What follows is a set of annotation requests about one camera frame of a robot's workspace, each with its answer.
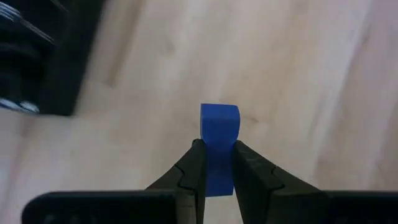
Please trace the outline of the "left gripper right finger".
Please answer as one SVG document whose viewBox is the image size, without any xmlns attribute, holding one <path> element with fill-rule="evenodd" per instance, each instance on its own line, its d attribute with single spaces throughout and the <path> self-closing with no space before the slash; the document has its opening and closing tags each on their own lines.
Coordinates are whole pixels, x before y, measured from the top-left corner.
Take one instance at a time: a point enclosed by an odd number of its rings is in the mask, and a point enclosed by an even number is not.
<svg viewBox="0 0 398 224">
<path fill-rule="evenodd" d="M 241 141 L 233 182 L 244 223 L 311 224 L 326 217 L 326 193 L 268 161 Z"/>
</svg>

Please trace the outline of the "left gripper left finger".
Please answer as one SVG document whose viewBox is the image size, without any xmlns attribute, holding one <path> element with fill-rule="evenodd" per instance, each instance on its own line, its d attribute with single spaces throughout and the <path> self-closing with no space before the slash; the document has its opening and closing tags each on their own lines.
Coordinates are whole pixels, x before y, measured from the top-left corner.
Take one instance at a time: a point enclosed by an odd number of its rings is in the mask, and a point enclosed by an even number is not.
<svg viewBox="0 0 398 224">
<path fill-rule="evenodd" d="M 202 224 L 206 191 L 206 149 L 201 139 L 148 190 L 171 190 L 174 193 L 174 223 Z"/>
</svg>

